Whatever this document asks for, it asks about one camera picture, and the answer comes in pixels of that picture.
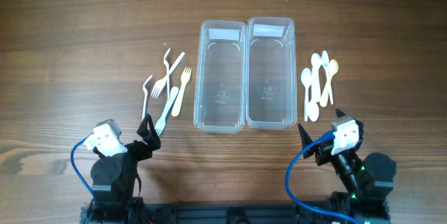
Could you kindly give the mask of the yellow plastic spoon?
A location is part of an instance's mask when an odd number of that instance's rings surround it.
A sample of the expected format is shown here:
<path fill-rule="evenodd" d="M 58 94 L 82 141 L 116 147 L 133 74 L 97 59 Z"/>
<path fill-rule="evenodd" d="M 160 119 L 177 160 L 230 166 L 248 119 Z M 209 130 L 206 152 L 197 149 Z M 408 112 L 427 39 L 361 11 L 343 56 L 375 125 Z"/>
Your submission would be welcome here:
<path fill-rule="evenodd" d="M 333 92 L 332 92 L 332 78 L 339 70 L 339 64 L 337 60 L 332 59 L 329 61 L 328 65 L 324 66 L 327 73 L 326 83 L 321 94 L 320 106 L 325 107 L 328 101 L 333 105 Z"/>

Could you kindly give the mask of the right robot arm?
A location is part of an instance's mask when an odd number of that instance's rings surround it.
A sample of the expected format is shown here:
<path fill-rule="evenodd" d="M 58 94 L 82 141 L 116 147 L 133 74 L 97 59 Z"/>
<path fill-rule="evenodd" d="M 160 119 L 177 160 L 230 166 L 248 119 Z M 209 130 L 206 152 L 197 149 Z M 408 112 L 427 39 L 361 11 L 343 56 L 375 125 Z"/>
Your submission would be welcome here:
<path fill-rule="evenodd" d="M 397 163 L 382 153 L 357 155 L 364 133 L 364 123 L 335 110 L 332 130 L 312 140 L 302 124 L 298 130 L 302 151 L 286 170 L 285 188 L 295 203 L 297 223 L 390 223 L 386 197 L 394 189 Z M 289 177 L 299 157 L 315 158 L 318 166 L 331 164 L 346 192 L 333 192 L 322 202 L 305 203 L 290 190 Z"/>

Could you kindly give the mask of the yellow plastic fork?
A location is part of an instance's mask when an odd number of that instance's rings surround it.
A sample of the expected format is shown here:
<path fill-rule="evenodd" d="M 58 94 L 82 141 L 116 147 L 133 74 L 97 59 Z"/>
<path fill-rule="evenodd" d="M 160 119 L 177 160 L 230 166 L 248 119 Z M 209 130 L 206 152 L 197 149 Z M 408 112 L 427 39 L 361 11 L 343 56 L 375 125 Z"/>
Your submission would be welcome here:
<path fill-rule="evenodd" d="M 181 87 L 179 88 L 179 93 L 176 97 L 175 103 L 174 103 L 172 111 L 171 111 L 171 115 L 173 117 L 178 117 L 180 114 L 186 85 L 188 84 L 189 80 L 191 79 L 191 72 L 192 72 L 192 69 L 187 66 L 184 69 L 183 73 L 181 74 Z"/>

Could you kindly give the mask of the white spoon thin handle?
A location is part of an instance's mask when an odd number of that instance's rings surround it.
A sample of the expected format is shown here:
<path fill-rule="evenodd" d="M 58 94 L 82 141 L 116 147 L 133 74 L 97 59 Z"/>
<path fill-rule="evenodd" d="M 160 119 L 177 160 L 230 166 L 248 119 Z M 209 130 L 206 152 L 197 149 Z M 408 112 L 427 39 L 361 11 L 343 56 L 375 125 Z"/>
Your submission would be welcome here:
<path fill-rule="evenodd" d="M 328 104 L 328 100 L 332 100 L 332 86 L 330 76 L 330 61 L 328 53 L 324 50 L 321 55 L 322 65 L 325 70 L 326 83 L 321 94 L 320 106 L 325 107 Z"/>

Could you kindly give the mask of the light blue plastic fork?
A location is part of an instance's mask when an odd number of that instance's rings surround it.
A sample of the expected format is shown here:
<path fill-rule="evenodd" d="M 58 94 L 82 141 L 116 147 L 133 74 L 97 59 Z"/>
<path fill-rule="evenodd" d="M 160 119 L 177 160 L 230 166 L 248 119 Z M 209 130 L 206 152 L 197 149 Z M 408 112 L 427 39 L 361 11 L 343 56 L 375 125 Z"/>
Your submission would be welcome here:
<path fill-rule="evenodd" d="M 158 119 L 158 121 L 156 122 L 156 125 L 154 127 L 156 134 L 158 136 L 161 136 L 162 132 L 164 131 L 164 129 L 166 127 L 166 119 L 168 117 L 168 114 L 169 114 L 174 102 L 175 102 L 175 99 L 176 99 L 178 93 L 179 93 L 179 87 L 173 87 L 170 90 L 169 99 L 166 101 L 166 104 L 165 104 L 165 107 L 161 114 L 161 117 Z"/>

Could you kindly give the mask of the white plastic fork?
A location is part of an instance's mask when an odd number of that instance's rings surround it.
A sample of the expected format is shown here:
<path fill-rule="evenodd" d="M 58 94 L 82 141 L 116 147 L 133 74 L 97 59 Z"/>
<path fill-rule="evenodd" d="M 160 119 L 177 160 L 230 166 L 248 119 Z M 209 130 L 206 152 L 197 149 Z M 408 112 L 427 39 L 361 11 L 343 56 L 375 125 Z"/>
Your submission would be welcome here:
<path fill-rule="evenodd" d="M 170 75 L 175 71 L 176 67 L 179 66 L 179 64 L 181 63 L 181 61 L 183 60 L 184 56 L 185 56 L 185 52 L 182 52 L 178 58 L 175 60 L 174 64 L 170 67 L 169 69 L 169 73 L 163 77 L 160 80 L 157 80 L 154 84 L 154 87 L 152 89 L 151 92 L 151 96 L 155 99 L 157 99 L 159 97 L 159 95 L 161 94 L 161 92 L 163 91 L 164 87 L 166 86 L 166 83 L 168 81 L 168 78 L 170 77 Z"/>

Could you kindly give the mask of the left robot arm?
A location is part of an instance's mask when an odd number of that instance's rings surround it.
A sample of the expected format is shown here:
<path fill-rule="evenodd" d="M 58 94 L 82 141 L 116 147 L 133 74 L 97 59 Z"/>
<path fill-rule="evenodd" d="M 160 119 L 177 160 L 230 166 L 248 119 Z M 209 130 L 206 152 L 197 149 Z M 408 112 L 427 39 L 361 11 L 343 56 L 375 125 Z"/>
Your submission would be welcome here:
<path fill-rule="evenodd" d="M 133 194 L 140 184 L 138 163 L 161 148 L 152 118 L 146 114 L 137 129 L 141 141 L 122 144 L 122 131 L 112 119 L 98 123 L 84 141 L 99 159 L 90 172 L 93 199 L 81 211 L 81 223 L 155 223 L 156 218 L 140 196 Z"/>

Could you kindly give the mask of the white spoon wide handle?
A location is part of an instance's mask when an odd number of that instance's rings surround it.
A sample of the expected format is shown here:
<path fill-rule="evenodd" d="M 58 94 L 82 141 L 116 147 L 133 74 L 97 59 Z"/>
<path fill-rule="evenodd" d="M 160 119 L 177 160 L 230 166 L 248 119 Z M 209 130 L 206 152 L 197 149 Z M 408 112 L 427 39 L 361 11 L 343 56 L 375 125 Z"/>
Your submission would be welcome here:
<path fill-rule="evenodd" d="M 319 102 L 321 99 L 321 88 L 320 88 L 320 80 L 319 80 L 319 69 L 321 67 L 321 56 L 318 53 L 313 53 L 311 57 L 311 65 L 312 65 L 312 100 L 315 102 Z"/>

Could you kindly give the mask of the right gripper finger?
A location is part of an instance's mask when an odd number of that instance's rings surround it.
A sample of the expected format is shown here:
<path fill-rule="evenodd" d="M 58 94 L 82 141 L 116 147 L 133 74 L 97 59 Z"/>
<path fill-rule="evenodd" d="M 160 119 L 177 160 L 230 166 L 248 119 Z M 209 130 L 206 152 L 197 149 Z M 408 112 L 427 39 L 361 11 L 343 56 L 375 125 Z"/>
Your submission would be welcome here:
<path fill-rule="evenodd" d="M 336 113 L 336 115 L 337 115 L 338 118 L 341 118 L 341 117 L 346 116 L 346 113 L 344 113 L 344 112 L 341 111 L 340 109 L 336 109 L 336 110 L 335 110 L 335 113 Z M 355 120 L 356 124 L 357 124 L 358 127 L 359 127 L 359 136 L 362 137 L 362 135 L 363 135 L 363 122 L 361 122 L 361 121 L 359 121 L 359 120 L 357 120 L 357 119 L 354 119 L 354 120 Z"/>
<path fill-rule="evenodd" d="M 301 137 L 301 140 L 302 140 L 302 148 L 303 149 L 305 147 L 308 147 L 310 144 L 312 144 L 314 142 L 310 138 L 309 134 L 304 129 L 302 124 L 298 124 L 298 130 L 299 130 L 300 137 Z M 304 152 L 302 156 L 303 156 L 303 158 L 309 158 L 309 157 L 313 156 L 317 150 L 318 150 L 318 145 L 316 144 L 316 145 L 308 148 L 308 150 L 306 150 L 306 152 Z"/>

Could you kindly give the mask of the white spoon bowl down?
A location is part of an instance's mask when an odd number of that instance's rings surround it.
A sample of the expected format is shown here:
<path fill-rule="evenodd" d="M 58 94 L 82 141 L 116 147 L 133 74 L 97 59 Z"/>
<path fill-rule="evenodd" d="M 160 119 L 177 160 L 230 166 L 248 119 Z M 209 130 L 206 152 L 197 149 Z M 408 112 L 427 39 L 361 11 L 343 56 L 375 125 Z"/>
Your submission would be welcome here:
<path fill-rule="evenodd" d="M 318 104 L 309 99 L 309 91 L 305 92 L 305 121 L 317 121 L 319 117 Z"/>

